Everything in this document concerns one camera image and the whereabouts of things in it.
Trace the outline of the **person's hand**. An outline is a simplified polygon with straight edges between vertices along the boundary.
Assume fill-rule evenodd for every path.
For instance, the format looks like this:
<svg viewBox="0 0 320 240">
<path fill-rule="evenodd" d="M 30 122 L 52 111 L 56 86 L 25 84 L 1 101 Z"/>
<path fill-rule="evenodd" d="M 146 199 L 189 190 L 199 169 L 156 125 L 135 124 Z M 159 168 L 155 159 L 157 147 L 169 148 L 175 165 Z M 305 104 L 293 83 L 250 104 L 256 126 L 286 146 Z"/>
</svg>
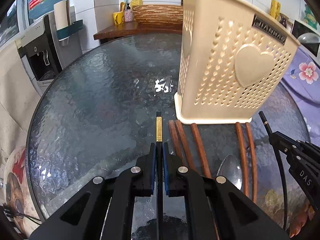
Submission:
<svg viewBox="0 0 320 240">
<path fill-rule="evenodd" d="M 307 220 L 312 220 L 315 215 L 315 211 L 308 200 L 305 201 L 304 205 L 290 223 L 289 226 L 289 237 L 292 238 L 300 233 L 302 227 L 306 224 Z"/>
</svg>

